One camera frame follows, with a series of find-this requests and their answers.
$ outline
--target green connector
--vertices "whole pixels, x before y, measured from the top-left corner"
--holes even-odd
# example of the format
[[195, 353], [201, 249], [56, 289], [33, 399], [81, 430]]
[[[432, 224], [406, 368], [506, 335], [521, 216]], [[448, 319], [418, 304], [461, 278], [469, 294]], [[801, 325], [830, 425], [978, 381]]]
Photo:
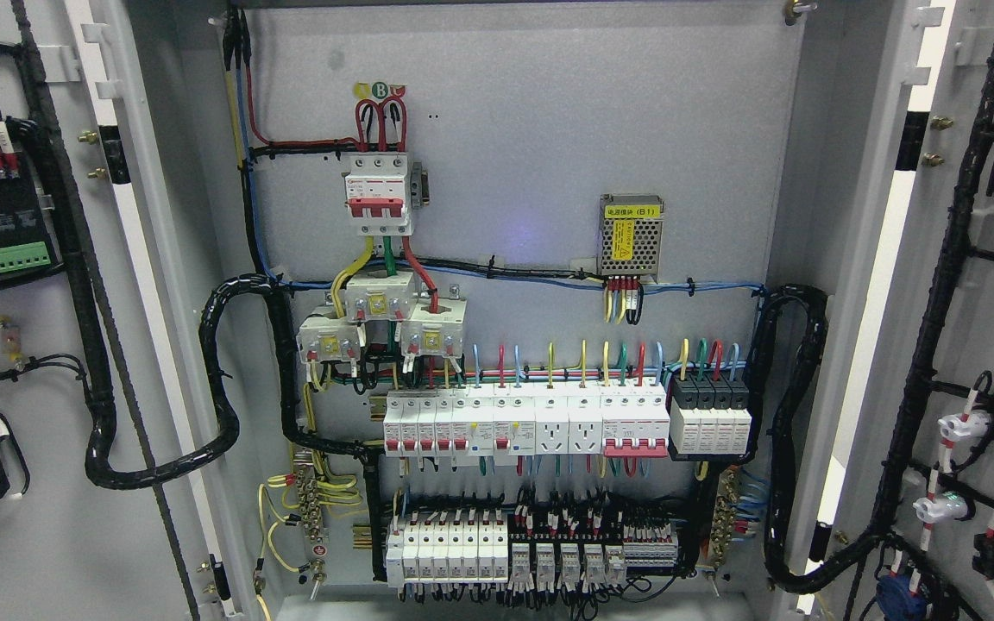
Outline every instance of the green connector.
[[48, 247], [44, 242], [0, 248], [0, 274], [27, 270], [29, 267], [40, 267], [51, 263], [52, 258], [48, 256]]

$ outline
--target blue wire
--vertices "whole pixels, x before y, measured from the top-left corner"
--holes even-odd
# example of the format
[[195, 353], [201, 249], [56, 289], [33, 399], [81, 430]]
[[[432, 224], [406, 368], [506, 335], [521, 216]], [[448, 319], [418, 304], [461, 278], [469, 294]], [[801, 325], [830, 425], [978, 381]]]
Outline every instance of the blue wire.
[[474, 388], [481, 388], [481, 361], [478, 359], [478, 343], [474, 343]]
[[597, 291], [601, 290], [599, 285], [593, 284], [577, 284], [576, 282], [567, 282], [565, 279], [533, 279], [529, 276], [486, 276], [485, 274], [478, 274], [478, 272], [469, 272], [466, 270], [456, 270], [454, 267], [426, 267], [429, 272], [445, 272], [446, 274], [459, 274], [462, 276], [472, 276], [475, 279], [490, 279], [490, 280], [512, 280], [518, 283], [537, 283], [541, 285], [554, 285], [556, 287], [564, 288], [575, 288], [575, 290], [583, 291]]
[[662, 342], [655, 341], [655, 343], [658, 346], [658, 366], [656, 368], [659, 370], [658, 373], [654, 373], [654, 377], [658, 378], [658, 384], [662, 384], [663, 365], [666, 363], [666, 354], [663, 354]]
[[730, 381], [734, 381], [734, 371], [739, 368], [739, 344], [737, 342], [731, 345], [731, 374], [728, 378]]
[[[240, 102], [244, 101], [244, 83], [240, 78], [240, 72], [236, 72], [236, 114], [240, 118], [240, 134], [243, 141], [242, 146], [248, 148], [251, 141], [248, 139], [248, 121], [244, 117], [244, 106]], [[300, 282], [300, 280], [284, 280], [280, 279], [279, 275], [276, 275], [271, 271], [271, 263], [268, 262], [266, 253], [263, 250], [263, 237], [261, 237], [260, 232], [260, 204], [259, 200], [256, 199], [255, 191], [255, 170], [248, 170], [248, 194], [251, 198], [252, 204], [252, 233], [255, 236], [256, 250], [259, 251], [260, 263], [263, 264], [263, 271], [269, 278], [275, 280], [275, 282], [281, 285], [295, 288], [295, 290], [326, 290], [326, 288], [331, 288], [329, 283], [311, 283], [311, 282]]]
[[516, 358], [516, 386], [520, 388], [520, 345], [513, 345], [513, 357]]

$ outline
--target yellow wire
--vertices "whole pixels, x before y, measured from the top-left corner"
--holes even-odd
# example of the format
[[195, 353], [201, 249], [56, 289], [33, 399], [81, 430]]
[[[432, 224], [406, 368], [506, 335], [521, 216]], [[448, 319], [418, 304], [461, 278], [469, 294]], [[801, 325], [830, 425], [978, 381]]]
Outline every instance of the yellow wire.
[[555, 342], [547, 346], [547, 388], [555, 388]]
[[682, 358], [679, 359], [682, 363], [682, 381], [685, 381], [685, 373], [689, 367], [689, 339], [682, 339]]
[[355, 276], [356, 272], [362, 270], [363, 265], [366, 265], [371, 256], [374, 256], [374, 237], [367, 236], [363, 239], [363, 252], [359, 255], [358, 259], [352, 260], [351, 264], [345, 267], [336, 278], [332, 280], [332, 306], [336, 308], [336, 316], [343, 317], [343, 300], [340, 299], [340, 287], [343, 286], [343, 282], [350, 279], [351, 276]]
[[244, 166], [244, 140], [240, 137], [240, 121], [236, 118], [236, 82], [233, 82], [232, 73], [224, 74], [225, 90], [229, 95], [229, 123], [232, 125], [232, 141], [236, 145], [236, 166]]
[[605, 386], [605, 388], [607, 388], [608, 384], [610, 384], [610, 381], [611, 381], [610, 376], [612, 376], [612, 373], [611, 373], [610, 370], [608, 370], [608, 342], [604, 341], [604, 386]]
[[255, 600], [260, 602], [260, 608], [263, 609], [263, 617], [266, 621], [272, 621], [271, 611], [267, 609], [267, 602], [264, 600], [263, 596], [259, 593], [255, 595]]
[[620, 313], [616, 313], [615, 323], [619, 323], [624, 321], [624, 315], [627, 313], [627, 295], [623, 293], [616, 295], [620, 296]]
[[267, 547], [271, 549], [271, 554], [275, 557], [275, 560], [279, 562], [281, 568], [289, 571], [291, 574], [300, 574], [301, 570], [284, 561], [283, 555], [279, 554], [279, 550], [275, 548], [275, 528], [279, 528], [281, 522], [276, 522], [271, 525], [271, 528], [267, 530]]
[[581, 386], [585, 388], [585, 339], [581, 339]]

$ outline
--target open cabinet door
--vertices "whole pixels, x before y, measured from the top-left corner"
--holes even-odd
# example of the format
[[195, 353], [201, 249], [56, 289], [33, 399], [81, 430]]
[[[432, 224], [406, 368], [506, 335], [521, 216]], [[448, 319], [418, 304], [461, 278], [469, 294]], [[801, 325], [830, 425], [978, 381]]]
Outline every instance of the open cabinet door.
[[[923, 121], [922, 164], [904, 180], [912, 185], [906, 220], [887, 233], [899, 250], [859, 424], [846, 443], [836, 528], [851, 538], [866, 530], [881, 463], [906, 463], [910, 452], [903, 477], [883, 476], [899, 498], [889, 543], [906, 540], [908, 550], [875, 551], [860, 566], [860, 589], [848, 573], [827, 591], [828, 601], [845, 602], [859, 589], [853, 618], [867, 606], [863, 618], [881, 618], [881, 609], [894, 616], [923, 602], [939, 616], [952, 608], [962, 618], [994, 618], [994, 84], [985, 86], [993, 42], [994, 3], [956, 1]], [[943, 239], [947, 267], [936, 270]], [[979, 388], [973, 396], [971, 386]], [[896, 420], [900, 440], [891, 433]], [[918, 566], [909, 567], [912, 557]]]

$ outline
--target black wire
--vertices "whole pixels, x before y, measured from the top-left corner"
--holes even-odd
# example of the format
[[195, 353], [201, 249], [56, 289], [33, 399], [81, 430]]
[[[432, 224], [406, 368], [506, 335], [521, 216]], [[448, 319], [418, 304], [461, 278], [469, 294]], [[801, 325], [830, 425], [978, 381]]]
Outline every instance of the black wire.
[[[56, 359], [70, 359], [70, 361], [75, 361], [75, 363], [59, 362]], [[5, 371], [0, 371], [0, 381], [17, 381], [25, 373], [31, 373], [36, 369], [54, 368], [62, 367], [75, 372], [75, 379], [82, 382], [84, 392], [90, 392], [90, 386], [87, 385], [86, 371], [83, 369], [82, 363], [79, 363], [79, 358], [72, 356], [71, 354], [52, 354], [52, 356], [45, 356], [44, 358], [28, 358], [27, 361], [22, 363], [20, 369], [8, 369]], [[24, 494], [28, 491], [28, 485], [32, 480], [32, 475], [28, 470], [28, 463], [25, 462], [25, 455], [22, 452], [21, 445], [17, 443], [17, 436], [13, 427], [10, 424], [10, 420], [7, 419], [5, 414], [0, 412], [0, 420], [3, 421], [3, 425], [7, 428], [7, 436], [0, 436], [0, 441], [8, 442], [13, 448], [13, 452], [17, 456], [17, 463], [21, 467], [22, 474], [24, 476], [24, 484], [22, 485], [21, 492]]]
[[872, 610], [872, 606], [875, 605], [876, 603], [877, 603], [877, 596], [872, 596], [872, 598], [869, 599], [868, 604], [865, 605], [865, 609], [861, 610], [861, 614], [857, 618], [857, 621], [865, 621], [865, 617], [867, 616], [867, 614], [869, 614], [869, 611]]
[[857, 598], [857, 591], [861, 588], [861, 577], [865, 574], [865, 565], [869, 561], [867, 555], [861, 557], [861, 561], [857, 561], [857, 569], [853, 570], [853, 581], [849, 585], [849, 594], [846, 597], [846, 610], [843, 613], [843, 621], [852, 621], [853, 617], [853, 601]]
[[39, 267], [35, 270], [28, 270], [24, 274], [17, 274], [16, 276], [8, 276], [8, 278], [0, 279], [0, 291], [8, 290], [8, 288], [16, 287], [19, 285], [28, 285], [28, 283], [35, 283], [41, 279], [50, 278], [50, 276], [55, 276], [56, 274], [62, 274], [64, 272], [64, 264], [56, 263], [55, 265], [48, 265], [48, 267]]

